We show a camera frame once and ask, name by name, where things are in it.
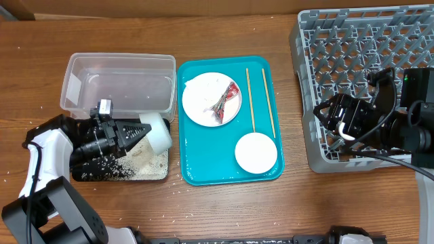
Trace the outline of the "red snack wrapper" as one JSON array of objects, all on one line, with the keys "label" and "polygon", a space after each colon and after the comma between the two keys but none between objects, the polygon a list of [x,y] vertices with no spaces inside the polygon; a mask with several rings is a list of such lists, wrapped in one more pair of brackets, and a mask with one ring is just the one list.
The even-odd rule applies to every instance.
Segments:
[{"label": "red snack wrapper", "polygon": [[225,104],[234,98],[239,93],[239,88],[235,84],[234,81],[231,81],[224,91],[224,93],[221,95],[217,103],[215,103],[213,106],[210,107],[210,110],[214,113],[216,121],[221,124],[224,119],[224,108]]}]

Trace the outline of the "cooked rice pile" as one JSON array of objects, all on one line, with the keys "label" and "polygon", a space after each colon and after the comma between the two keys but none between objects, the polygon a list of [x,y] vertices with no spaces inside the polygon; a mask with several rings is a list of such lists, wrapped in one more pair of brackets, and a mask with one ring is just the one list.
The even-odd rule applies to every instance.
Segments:
[{"label": "cooked rice pile", "polygon": [[114,158],[108,155],[92,159],[81,168],[72,171],[76,181],[143,181],[162,180],[167,176],[169,151],[156,155],[147,137],[144,137],[126,153],[126,156]]}]

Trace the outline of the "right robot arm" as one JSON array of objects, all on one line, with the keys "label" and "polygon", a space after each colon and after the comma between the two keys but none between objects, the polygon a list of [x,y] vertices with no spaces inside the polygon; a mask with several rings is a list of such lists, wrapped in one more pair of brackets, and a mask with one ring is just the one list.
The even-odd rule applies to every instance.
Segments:
[{"label": "right robot arm", "polygon": [[415,171],[420,197],[420,243],[433,242],[433,69],[407,68],[402,87],[392,67],[372,72],[371,102],[336,94],[313,114],[344,141],[343,153]]}]

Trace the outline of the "grey bowl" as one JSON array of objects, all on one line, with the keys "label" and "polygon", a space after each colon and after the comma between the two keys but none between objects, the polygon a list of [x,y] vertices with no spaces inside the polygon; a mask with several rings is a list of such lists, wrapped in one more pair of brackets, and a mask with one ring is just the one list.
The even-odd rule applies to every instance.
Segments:
[{"label": "grey bowl", "polygon": [[159,113],[142,113],[140,122],[151,126],[151,131],[146,137],[156,155],[164,153],[172,146],[171,135]]}]

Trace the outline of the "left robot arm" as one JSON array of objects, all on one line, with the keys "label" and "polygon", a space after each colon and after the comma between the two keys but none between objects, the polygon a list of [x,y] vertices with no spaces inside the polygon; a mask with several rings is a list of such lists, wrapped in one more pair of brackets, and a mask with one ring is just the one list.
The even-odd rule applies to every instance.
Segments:
[{"label": "left robot arm", "polygon": [[109,228],[70,183],[70,172],[93,159],[124,157],[151,125],[108,115],[58,115],[28,131],[25,184],[1,218],[18,243],[148,243],[132,227]]}]

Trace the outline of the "pink bowl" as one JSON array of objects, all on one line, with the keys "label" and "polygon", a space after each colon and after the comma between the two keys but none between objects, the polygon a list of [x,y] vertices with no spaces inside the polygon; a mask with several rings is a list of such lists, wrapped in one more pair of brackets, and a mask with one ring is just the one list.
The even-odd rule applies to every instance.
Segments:
[{"label": "pink bowl", "polygon": [[277,147],[267,135],[252,132],[239,139],[235,146],[235,159],[248,173],[263,174],[277,161]]}]

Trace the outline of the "white napkin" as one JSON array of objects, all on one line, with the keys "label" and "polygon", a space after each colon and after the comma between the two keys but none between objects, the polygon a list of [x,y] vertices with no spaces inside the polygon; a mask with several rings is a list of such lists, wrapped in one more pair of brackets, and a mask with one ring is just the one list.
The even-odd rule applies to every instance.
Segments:
[{"label": "white napkin", "polygon": [[211,90],[218,79],[212,73],[203,73],[185,83],[193,92],[205,93]]}]

